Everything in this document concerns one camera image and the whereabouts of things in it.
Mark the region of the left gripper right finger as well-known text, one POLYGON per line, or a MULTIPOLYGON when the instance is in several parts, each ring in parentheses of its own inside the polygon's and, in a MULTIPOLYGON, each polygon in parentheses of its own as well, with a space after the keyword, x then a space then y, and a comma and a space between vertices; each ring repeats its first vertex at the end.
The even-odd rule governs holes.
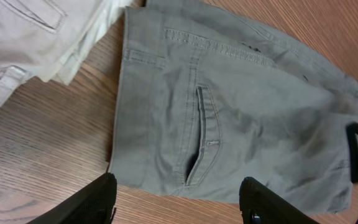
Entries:
POLYGON ((253 177, 239 191, 243 224, 318 224, 253 177))

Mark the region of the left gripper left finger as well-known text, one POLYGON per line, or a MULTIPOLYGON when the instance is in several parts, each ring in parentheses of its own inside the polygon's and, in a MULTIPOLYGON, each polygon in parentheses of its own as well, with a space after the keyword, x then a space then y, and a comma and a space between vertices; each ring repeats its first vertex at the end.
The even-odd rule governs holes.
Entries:
POLYGON ((116 197, 117 180, 107 172, 29 224, 111 224, 116 197))

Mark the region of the grey shorts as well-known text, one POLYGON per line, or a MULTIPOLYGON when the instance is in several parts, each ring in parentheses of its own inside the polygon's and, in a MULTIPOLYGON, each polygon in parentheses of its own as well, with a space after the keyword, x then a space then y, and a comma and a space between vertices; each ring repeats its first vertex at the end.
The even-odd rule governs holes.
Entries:
POLYGON ((148 1, 124 22, 109 166, 120 184, 236 203, 253 177, 306 214, 349 207, 355 79, 201 1, 148 1))

